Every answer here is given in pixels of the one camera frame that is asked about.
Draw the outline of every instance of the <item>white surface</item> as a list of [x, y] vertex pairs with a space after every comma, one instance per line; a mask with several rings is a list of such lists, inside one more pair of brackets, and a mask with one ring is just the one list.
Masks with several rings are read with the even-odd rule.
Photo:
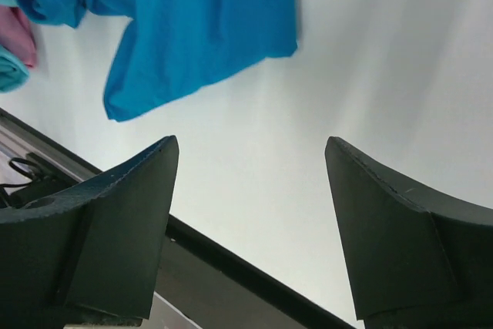
[[354, 324], [327, 137], [493, 204], [493, 0], [301, 0], [301, 12], [294, 58], [124, 124], [106, 119], [102, 91], [126, 20], [38, 29], [42, 65], [0, 106], [102, 169], [176, 134], [173, 214]]

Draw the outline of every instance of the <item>pink cloth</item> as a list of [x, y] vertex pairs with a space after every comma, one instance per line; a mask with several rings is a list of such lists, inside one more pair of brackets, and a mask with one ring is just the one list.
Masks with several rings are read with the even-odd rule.
[[26, 66], [36, 66], [36, 46], [29, 20], [19, 8], [0, 5], [0, 45]]

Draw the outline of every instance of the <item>white table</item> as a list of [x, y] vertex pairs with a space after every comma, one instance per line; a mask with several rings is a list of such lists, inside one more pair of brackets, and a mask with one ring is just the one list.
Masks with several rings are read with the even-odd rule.
[[181, 148], [172, 214], [355, 324], [328, 136], [493, 204], [493, 0], [301, 0], [300, 51], [128, 123], [102, 91], [127, 21], [36, 28], [41, 65], [0, 106], [105, 170]]

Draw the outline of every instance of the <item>wire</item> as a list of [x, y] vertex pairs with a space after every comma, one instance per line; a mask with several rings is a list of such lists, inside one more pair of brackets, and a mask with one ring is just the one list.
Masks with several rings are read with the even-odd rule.
[[[24, 170], [20, 165], [27, 166], [30, 171]], [[31, 181], [27, 183], [20, 184], [9, 184], [9, 183], [1, 183], [0, 184], [0, 208], [16, 208], [12, 205], [11, 198], [5, 188], [23, 188], [25, 186], [32, 185], [35, 182], [43, 180], [45, 178], [45, 174], [43, 173], [42, 168], [32, 161], [28, 159], [23, 159], [19, 157], [11, 158], [8, 161], [8, 165], [17, 173], [20, 173], [24, 177], [27, 177]]]

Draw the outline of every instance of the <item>pile of cloth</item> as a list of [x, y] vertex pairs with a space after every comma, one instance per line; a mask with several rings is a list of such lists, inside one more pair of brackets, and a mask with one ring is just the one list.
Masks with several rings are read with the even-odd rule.
[[103, 96], [107, 116], [116, 121], [297, 49], [295, 0], [16, 1], [39, 24], [76, 28], [87, 11], [132, 19]]
[[16, 0], [0, 0], [0, 92], [11, 92], [36, 65], [36, 48], [28, 18]]

